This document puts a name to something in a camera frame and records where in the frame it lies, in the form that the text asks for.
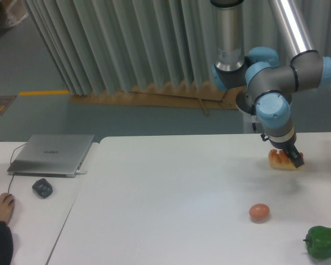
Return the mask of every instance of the hand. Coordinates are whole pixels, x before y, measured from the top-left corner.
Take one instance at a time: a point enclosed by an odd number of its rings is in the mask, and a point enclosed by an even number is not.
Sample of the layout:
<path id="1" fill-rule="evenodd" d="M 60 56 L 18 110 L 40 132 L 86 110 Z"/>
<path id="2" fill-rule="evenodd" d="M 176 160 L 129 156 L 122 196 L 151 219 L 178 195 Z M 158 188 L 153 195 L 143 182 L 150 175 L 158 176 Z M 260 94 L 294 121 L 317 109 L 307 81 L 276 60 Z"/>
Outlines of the hand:
<path id="1" fill-rule="evenodd" d="M 3 193 L 0 195 L 0 221 L 9 223 L 15 200 L 12 194 Z"/>

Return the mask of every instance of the bread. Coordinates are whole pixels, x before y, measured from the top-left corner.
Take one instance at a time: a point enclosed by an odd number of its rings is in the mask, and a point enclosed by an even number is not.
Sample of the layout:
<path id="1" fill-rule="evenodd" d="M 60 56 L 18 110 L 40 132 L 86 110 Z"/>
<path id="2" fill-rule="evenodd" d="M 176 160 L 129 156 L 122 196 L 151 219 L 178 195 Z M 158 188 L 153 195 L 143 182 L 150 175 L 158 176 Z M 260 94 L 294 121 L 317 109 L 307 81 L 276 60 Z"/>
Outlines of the bread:
<path id="1" fill-rule="evenodd" d="M 297 170 L 301 168 L 301 167 L 296 168 L 283 150 L 280 150 L 280 152 L 277 153 L 276 149 L 272 149 L 269 152 L 269 162 L 270 162 L 270 166 L 275 169 Z"/>

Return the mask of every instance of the silver laptop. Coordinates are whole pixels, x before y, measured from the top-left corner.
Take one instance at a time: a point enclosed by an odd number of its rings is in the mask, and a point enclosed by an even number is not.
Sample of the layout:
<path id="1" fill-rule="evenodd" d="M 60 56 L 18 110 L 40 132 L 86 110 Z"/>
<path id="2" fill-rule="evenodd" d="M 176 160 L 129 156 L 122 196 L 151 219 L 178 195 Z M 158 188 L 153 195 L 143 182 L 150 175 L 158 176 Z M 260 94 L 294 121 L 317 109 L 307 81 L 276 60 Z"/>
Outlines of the silver laptop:
<path id="1" fill-rule="evenodd" d="M 94 135 L 32 135 L 8 168 L 9 174 L 74 177 Z"/>

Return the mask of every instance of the finger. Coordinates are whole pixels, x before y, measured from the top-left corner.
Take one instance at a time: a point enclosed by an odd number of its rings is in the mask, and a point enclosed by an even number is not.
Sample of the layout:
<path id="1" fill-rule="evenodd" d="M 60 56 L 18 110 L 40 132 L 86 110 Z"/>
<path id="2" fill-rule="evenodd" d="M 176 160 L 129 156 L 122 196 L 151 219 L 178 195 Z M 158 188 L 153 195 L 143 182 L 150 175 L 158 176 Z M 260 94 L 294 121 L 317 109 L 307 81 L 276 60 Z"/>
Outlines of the finger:
<path id="1" fill-rule="evenodd" d="M 8 193 L 2 193 L 0 195 L 0 203 L 3 203 L 8 195 Z"/>
<path id="2" fill-rule="evenodd" d="M 14 199 L 15 197 L 13 197 L 13 195 L 12 194 L 9 194 L 8 196 L 6 196 L 6 198 L 5 198 L 5 200 L 4 200 L 4 204 L 6 204 L 6 205 L 9 205 L 10 204 L 10 202 Z"/>
<path id="3" fill-rule="evenodd" d="M 11 202 L 8 204 L 8 208 L 12 210 L 15 207 L 15 199 L 11 200 Z"/>

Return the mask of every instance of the laptop logo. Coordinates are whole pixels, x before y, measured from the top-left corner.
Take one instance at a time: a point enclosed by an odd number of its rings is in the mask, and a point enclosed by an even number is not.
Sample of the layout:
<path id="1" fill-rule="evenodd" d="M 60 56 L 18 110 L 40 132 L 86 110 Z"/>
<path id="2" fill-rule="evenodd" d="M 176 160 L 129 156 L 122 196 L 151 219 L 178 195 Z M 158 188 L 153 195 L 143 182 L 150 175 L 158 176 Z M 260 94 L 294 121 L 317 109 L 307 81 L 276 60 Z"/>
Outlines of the laptop logo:
<path id="1" fill-rule="evenodd" d="M 44 153 L 60 153 L 59 151 L 44 151 Z"/>

